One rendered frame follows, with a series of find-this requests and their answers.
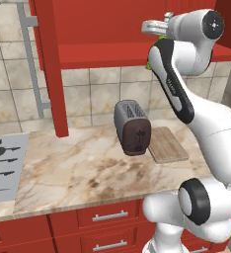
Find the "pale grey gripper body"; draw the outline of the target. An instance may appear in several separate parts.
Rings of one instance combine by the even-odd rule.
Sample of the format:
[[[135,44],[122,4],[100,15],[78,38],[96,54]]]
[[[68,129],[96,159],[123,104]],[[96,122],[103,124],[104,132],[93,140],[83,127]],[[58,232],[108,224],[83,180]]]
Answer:
[[[163,21],[148,20],[144,21],[141,26],[143,34],[165,36],[167,34],[168,24]]]

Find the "wooden cutting board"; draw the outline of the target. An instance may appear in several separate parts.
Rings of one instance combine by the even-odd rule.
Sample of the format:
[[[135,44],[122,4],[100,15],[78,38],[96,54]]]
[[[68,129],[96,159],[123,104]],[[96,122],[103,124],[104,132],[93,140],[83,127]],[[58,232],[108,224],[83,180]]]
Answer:
[[[151,129],[151,140],[148,149],[157,164],[189,159],[189,155],[166,126]]]

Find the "red base cabinet panel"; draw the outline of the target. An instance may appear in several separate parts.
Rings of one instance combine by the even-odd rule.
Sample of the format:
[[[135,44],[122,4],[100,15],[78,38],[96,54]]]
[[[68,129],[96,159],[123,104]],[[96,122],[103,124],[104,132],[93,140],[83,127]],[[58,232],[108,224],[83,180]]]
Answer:
[[[1,221],[0,253],[55,253],[46,216]]]

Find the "grey toaster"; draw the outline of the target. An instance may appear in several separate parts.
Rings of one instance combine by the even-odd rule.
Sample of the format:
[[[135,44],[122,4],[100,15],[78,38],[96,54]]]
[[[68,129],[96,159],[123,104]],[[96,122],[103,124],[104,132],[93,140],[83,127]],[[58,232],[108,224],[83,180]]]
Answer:
[[[122,100],[115,104],[114,124],[126,155],[136,156],[146,152],[151,139],[151,124],[136,101]]]

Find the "red drawer front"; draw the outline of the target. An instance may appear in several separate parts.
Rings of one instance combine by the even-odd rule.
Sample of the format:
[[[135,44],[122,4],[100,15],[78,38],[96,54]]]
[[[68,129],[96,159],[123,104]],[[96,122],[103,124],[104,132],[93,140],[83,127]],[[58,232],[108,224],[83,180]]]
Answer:
[[[105,215],[111,213],[118,213],[121,210],[127,211],[128,216],[121,218],[108,219],[98,222],[92,222],[92,217],[96,215]],[[96,206],[77,211],[78,222],[80,228],[105,226],[108,224],[119,224],[130,221],[138,217],[138,201],[120,202],[116,204]]]
[[[81,247],[83,253],[110,253],[113,251],[120,251],[133,246],[136,241],[137,228],[126,228],[122,230],[114,230],[112,232],[103,232],[100,234],[82,236],[81,237]],[[108,245],[112,243],[118,243],[121,240],[127,241],[126,246],[119,248],[114,248],[110,250],[104,250],[99,252],[93,252],[93,248],[99,244],[100,246]]]

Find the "grey hob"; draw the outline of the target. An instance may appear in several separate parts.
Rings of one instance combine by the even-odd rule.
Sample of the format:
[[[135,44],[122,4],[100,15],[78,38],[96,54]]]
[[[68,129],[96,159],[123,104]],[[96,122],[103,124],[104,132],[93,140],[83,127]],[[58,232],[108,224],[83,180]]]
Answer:
[[[26,133],[0,136],[0,202],[17,197],[28,142]]]

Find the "red wall cabinet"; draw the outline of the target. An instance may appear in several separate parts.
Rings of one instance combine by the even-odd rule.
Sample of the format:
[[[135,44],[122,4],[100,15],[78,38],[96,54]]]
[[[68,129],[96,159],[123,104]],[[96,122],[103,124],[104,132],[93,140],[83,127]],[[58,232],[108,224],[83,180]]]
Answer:
[[[155,36],[141,32],[145,20],[197,9],[215,9],[216,0],[52,0],[62,69],[143,65]],[[35,0],[29,0],[37,16]],[[34,28],[42,62],[39,27]],[[212,59],[231,61],[231,48],[217,42]]]

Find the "grey extractor hood frame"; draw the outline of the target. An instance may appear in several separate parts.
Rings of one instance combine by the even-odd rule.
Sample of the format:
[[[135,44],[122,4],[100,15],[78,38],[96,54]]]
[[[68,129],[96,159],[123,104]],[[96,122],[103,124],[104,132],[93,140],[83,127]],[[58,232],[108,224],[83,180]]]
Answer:
[[[24,39],[26,55],[28,59],[28,65],[29,65],[29,70],[31,74],[33,90],[34,90],[36,104],[38,108],[38,117],[40,119],[43,119],[44,118],[43,111],[45,109],[50,108],[50,100],[49,99],[43,100],[40,96],[37,72],[36,72],[36,67],[35,67],[35,62],[34,62],[34,57],[33,57],[31,40],[29,36],[29,30],[28,30],[28,27],[37,27],[39,23],[36,16],[27,16],[25,14],[24,4],[22,2],[17,3],[17,10],[18,10],[18,15],[19,15],[19,20],[20,20],[20,26],[22,29],[23,39]]]

